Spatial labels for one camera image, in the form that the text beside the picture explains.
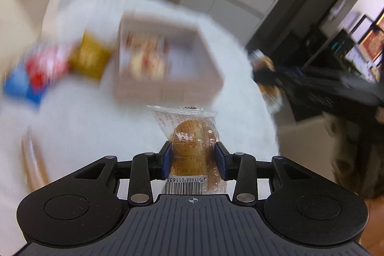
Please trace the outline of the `round bun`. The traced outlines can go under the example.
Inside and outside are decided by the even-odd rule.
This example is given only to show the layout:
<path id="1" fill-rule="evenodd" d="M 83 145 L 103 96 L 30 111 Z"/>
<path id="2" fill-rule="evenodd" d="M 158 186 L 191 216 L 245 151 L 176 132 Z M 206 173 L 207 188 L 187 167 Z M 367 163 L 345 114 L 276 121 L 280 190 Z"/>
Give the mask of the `round bun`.
<path id="1" fill-rule="evenodd" d="M 214 148 L 219 141 L 216 113 L 203 108 L 150 106 L 161 130 L 171 143 L 171 169 L 165 194 L 225 194 Z"/>

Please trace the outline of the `round rice cracker packet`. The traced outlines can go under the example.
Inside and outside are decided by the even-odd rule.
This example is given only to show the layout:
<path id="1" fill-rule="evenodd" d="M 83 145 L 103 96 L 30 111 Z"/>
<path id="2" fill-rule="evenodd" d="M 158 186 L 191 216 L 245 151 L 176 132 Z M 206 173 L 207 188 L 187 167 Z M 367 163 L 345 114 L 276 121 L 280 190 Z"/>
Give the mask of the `round rice cracker packet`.
<path id="1" fill-rule="evenodd" d="M 136 81 L 160 81 L 168 68 L 168 41 L 160 35 L 130 32 L 123 49 L 121 73 Z"/>

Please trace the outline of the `pink cardboard box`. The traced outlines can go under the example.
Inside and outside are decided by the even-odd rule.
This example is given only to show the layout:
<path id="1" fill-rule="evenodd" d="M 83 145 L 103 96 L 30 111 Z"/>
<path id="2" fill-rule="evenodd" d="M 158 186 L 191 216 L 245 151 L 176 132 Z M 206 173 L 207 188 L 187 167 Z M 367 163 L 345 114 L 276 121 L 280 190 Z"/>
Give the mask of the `pink cardboard box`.
<path id="1" fill-rule="evenodd" d="M 211 47 L 199 28 L 154 16 L 122 16 L 117 98 L 195 107 L 212 102 L 222 87 Z"/>

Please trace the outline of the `brown granola bar packet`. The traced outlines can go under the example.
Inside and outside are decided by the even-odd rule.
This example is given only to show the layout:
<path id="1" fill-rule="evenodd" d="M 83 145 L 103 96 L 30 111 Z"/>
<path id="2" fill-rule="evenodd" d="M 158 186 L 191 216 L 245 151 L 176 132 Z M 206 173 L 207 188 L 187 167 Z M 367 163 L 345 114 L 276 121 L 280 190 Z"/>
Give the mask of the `brown granola bar packet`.
<path id="1" fill-rule="evenodd" d="M 50 183 L 40 147 L 33 135 L 31 127 L 27 128 L 21 140 L 21 157 L 25 181 L 30 193 Z"/>

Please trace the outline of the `yellow snack packet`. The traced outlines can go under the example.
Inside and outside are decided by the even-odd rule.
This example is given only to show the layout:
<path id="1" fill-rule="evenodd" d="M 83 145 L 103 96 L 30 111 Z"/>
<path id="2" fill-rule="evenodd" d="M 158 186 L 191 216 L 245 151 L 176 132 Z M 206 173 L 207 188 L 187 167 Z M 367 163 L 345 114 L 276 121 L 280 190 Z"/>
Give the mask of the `yellow snack packet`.
<path id="1" fill-rule="evenodd" d="M 86 31 L 80 45 L 71 52 L 68 65 L 80 75 L 101 81 L 111 56 L 112 50 Z"/>

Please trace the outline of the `red wafer packet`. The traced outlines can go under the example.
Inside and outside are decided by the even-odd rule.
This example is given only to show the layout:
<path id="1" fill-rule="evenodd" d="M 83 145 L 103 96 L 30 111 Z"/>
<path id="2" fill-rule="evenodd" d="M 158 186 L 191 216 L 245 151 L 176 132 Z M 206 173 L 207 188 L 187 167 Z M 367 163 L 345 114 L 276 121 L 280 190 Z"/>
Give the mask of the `red wafer packet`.
<path id="1" fill-rule="evenodd" d="M 68 59 L 75 48 L 73 43 L 49 44 L 27 57 L 25 69 L 35 94 L 43 92 L 68 72 Z"/>

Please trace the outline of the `blue snack packet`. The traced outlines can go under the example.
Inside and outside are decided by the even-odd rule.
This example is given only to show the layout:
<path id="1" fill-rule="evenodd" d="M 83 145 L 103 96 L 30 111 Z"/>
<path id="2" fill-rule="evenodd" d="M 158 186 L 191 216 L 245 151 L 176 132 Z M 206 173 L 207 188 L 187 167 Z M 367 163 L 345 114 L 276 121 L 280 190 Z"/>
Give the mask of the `blue snack packet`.
<path id="1" fill-rule="evenodd" d="M 4 95 L 12 99 L 28 101 L 36 106 L 40 106 L 47 89 L 48 85 L 33 88 L 24 64 L 17 65 L 11 70 L 3 84 Z"/>

